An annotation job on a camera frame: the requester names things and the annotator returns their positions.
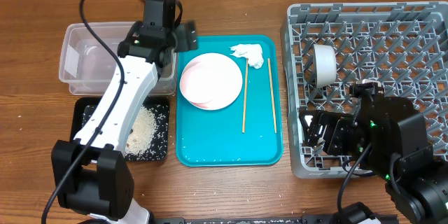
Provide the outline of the pink plate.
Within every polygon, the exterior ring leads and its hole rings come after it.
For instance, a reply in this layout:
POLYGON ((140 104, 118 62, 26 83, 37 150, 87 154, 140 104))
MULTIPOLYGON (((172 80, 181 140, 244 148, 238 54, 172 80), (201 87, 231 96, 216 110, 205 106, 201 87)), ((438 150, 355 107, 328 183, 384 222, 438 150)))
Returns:
POLYGON ((242 91, 243 78, 234 60, 220 53, 209 52, 194 57, 189 63, 194 61, 209 62, 214 65, 217 73, 216 92, 213 99, 207 103, 197 104, 187 100, 188 102, 199 109, 214 111, 224 109, 236 101, 242 91))

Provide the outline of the grey bowl with food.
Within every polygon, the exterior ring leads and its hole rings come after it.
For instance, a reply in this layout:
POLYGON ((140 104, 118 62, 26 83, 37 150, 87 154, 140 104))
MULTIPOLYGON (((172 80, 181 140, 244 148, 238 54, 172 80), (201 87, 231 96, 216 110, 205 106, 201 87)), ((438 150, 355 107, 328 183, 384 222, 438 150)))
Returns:
POLYGON ((332 46, 314 44, 314 73, 316 87, 333 84, 337 78, 336 54, 332 46))

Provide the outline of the wooden chopstick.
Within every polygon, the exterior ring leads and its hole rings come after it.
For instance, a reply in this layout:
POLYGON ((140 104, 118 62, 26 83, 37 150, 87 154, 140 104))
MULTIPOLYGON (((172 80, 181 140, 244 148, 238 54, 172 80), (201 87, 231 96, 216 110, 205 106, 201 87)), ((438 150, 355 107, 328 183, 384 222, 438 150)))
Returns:
POLYGON ((244 77, 244 102, 243 102, 243 116, 242 116, 242 133, 246 131, 246 100, 247 100, 247 87, 249 77, 249 60, 246 58, 245 65, 245 77, 244 77))
POLYGON ((270 96, 271 96, 271 103, 272 103, 272 117, 273 117, 273 126, 274 126, 274 133, 277 133, 277 119, 276 119, 276 108, 275 108, 275 100, 274 100, 274 88, 273 88, 273 78, 272 78, 272 65, 271 65, 271 59, 267 59, 268 64, 268 74, 269 74, 269 88, 270 88, 270 96))

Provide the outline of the white napkin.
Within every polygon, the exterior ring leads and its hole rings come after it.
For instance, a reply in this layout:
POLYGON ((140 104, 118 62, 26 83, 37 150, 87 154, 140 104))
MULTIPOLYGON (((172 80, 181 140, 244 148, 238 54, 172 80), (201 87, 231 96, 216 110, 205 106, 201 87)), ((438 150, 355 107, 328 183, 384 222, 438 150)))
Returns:
POLYGON ((244 57, 248 60, 248 65, 255 69, 260 69, 264 63, 263 49, 260 44, 238 44, 230 47, 231 56, 244 57))

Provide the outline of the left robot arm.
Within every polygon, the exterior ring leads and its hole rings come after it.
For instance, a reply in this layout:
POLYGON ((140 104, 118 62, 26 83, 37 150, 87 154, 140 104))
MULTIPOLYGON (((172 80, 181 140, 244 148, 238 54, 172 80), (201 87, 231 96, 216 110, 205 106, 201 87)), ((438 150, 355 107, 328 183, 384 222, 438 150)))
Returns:
POLYGON ((94 113, 70 141, 55 143, 51 162, 53 202, 90 215, 98 223, 150 223, 149 210, 134 199, 134 179, 125 161, 127 138, 149 92, 173 53, 197 49, 195 23, 182 23, 178 0, 143 0, 143 20, 135 22, 118 49, 105 50, 115 72, 94 113))

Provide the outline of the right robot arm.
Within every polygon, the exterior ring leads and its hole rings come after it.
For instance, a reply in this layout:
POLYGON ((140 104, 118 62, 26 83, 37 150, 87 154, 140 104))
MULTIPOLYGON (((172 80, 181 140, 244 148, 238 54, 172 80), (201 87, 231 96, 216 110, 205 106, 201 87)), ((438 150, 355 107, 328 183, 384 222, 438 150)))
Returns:
POLYGON ((387 97, 382 84, 359 80, 349 88, 357 112, 302 109, 298 118, 308 146, 348 155, 356 168, 385 180, 395 207, 411 223, 447 222, 447 161, 434 156, 424 115, 405 97, 387 97))

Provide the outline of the grey dishwasher rack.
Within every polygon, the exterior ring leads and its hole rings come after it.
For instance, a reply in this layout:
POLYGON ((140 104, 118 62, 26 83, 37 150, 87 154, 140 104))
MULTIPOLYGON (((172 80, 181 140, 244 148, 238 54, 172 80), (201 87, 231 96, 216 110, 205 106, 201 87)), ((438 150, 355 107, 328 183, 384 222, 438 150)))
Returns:
POLYGON ((301 109, 353 113, 349 86, 379 81, 388 96, 411 99, 425 116, 437 158, 447 158, 447 4, 445 2, 297 3, 281 26, 292 172, 301 179, 342 178, 343 155, 308 147, 301 109), (337 78, 316 87, 314 44, 332 46, 337 78))

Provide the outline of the spilled rice pile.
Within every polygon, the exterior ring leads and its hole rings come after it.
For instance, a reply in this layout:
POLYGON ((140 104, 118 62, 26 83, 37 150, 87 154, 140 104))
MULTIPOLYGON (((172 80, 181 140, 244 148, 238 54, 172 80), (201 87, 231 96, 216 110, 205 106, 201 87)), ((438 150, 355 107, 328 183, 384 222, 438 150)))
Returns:
POLYGON ((142 156, 151 147, 157 128, 154 112, 142 106, 127 138, 125 154, 142 156))

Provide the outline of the black tray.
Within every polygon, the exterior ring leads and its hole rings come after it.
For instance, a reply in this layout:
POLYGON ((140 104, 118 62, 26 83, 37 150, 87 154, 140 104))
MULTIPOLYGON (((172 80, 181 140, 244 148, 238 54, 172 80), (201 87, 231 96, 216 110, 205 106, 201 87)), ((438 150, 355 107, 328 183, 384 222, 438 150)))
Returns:
MULTIPOLYGON (((75 103, 70 134, 71 139, 90 119, 99 100, 100 98, 98 97, 82 97, 75 103)), ((153 135, 150 148, 142 156, 125 154, 125 159, 137 162, 162 161, 166 158, 168 151, 169 100, 166 97, 148 97, 142 106, 154 112, 157 130, 153 135)))

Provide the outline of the teal plastic tray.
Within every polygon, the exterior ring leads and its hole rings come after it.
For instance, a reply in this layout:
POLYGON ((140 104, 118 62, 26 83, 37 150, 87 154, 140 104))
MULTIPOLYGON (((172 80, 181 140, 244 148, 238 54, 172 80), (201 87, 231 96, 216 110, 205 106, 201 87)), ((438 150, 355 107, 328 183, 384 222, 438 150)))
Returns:
POLYGON ((245 61, 236 59, 243 84, 236 101, 220 110, 197 108, 182 94, 176 101, 176 154, 189 167, 243 165, 273 165, 280 160, 284 145, 281 126, 281 103, 276 48, 273 40, 264 35, 201 36, 199 48, 182 52, 178 71, 194 57, 204 53, 229 56, 230 47, 238 44, 260 44, 263 66, 248 67, 246 100, 246 131, 242 133, 245 61), (270 80, 267 59, 271 59, 277 133, 274 133, 270 80))

